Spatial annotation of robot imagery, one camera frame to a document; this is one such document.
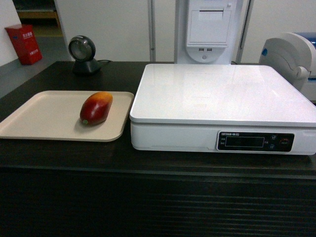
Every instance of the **digital weighing scale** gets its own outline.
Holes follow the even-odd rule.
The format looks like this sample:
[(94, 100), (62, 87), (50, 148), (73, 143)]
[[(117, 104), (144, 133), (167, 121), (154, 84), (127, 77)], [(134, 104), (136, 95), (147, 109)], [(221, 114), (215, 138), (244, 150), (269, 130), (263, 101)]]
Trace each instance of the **digital weighing scale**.
[(130, 119), (138, 150), (316, 153), (316, 107), (269, 66), (149, 64)]

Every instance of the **printer slot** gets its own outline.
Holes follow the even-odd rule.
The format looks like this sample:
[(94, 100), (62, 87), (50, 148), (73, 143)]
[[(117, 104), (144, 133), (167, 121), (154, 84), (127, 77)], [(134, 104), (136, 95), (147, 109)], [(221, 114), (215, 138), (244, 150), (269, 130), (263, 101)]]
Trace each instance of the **printer slot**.
[(187, 45), (227, 44), (231, 11), (193, 10), (188, 26)]

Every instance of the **red box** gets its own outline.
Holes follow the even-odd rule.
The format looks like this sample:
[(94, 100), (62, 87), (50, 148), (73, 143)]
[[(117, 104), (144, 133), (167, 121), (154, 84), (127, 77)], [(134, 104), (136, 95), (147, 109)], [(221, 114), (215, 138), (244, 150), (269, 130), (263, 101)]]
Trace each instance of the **red box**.
[(22, 65), (31, 65), (42, 59), (32, 25), (14, 25), (6, 27), (10, 40)]

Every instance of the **plastic tray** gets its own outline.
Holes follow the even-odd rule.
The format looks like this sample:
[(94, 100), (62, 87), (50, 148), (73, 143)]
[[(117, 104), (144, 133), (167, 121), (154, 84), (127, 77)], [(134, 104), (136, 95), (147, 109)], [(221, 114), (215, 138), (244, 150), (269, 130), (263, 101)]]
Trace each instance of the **plastic tray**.
[(134, 99), (113, 92), (107, 120), (86, 126), (79, 119), (85, 100), (96, 91), (44, 91), (36, 94), (0, 123), (0, 138), (110, 142), (119, 138)]

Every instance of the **scale button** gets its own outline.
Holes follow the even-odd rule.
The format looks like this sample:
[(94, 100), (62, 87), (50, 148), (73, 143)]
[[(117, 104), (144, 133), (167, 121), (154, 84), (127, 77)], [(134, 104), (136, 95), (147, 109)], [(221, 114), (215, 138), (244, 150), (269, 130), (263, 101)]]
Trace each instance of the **scale button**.
[(287, 147), (290, 144), (290, 140), (288, 138), (282, 138), (279, 144), (281, 147)]
[(275, 144), (270, 144), (269, 145), (269, 150), (274, 150), (276, 148)]

